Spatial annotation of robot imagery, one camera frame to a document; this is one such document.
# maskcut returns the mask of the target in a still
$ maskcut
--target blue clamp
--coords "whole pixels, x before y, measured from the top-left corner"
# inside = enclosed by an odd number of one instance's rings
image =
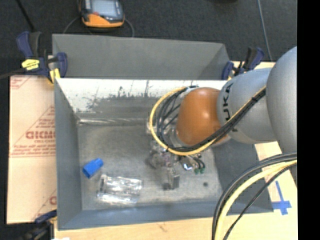
[[[38,40],[40,36],[40,32],[28,32],[24,31],[18,35],[16,38],[16,44],[19,51],[25,57],[25,63],[28,63],[27,60],[35,60],[30,67],[23,67],[24,73],[26,75],[42,75],[47,77],[51,82],[54,82],[54,79],[51,74],[51,69],[49,68],[49,63],[57,63],[59,76],[64,77],[67,72],[68,64],[67,64],[67,55],[64,52],[58,52],[54,58],[46,59],[44,57],[38,56]]]
[[[265,53],[261,48],[249,47],[244,64],[242,65],[242,63],[240,63],[239,67],[235,67],[233,62],[228,61],[222,70],[221,79],[228,80],[229,78],[241,75],[247,71],[254,70],[255,67],[260,64],[264,56]]]
[[[104,162],[100,158],[96,158],[88,162],[82,168],[82,172],[88,179],[90,179],[103,165]]]

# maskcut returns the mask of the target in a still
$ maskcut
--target cardboard sheet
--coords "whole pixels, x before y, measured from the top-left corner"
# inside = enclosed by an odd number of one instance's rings
[[[32,222],[57,206],[53,84],[10,78],[7,223]]]

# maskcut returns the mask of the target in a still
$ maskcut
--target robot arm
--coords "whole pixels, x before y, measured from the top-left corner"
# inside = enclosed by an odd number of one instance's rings
[[[230,138],[246,144],[278,141],[283,152],[297,151],[296,47],[284,54],[273,68],[237,75],[221,90],[192,88],[176,105],[179,95],[187,91],[188,88],[179,88],[170,92],[151,112],[149,125],[162,148],[160,158],[169,154],[197,160],[202,151]],[[155,132],[153,115],[157,107],[160,109]],[[177,110],[169,120],[171,113]],[[170,160],[185,161],[179,158]]]

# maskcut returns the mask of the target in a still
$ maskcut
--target orange device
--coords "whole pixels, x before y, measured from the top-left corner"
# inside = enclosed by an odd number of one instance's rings
[[[81,0],[82,22],[89,28],[116,28],[125,22],[125,14],[118,0]]]

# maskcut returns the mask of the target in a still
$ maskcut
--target clamp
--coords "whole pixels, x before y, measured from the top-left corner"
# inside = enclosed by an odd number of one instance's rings
[[[22,68],[26,75],[42,75],[47,77],[52,83],[55,78],[63,78],[66,75],[68,63],[67,55],[58,52],[53,58],[39,57],[38,41],[41,32],[24,31],[16,38],[19,51],[24,55]],[[49,68],[49,64],[57,65],[54,69]]]

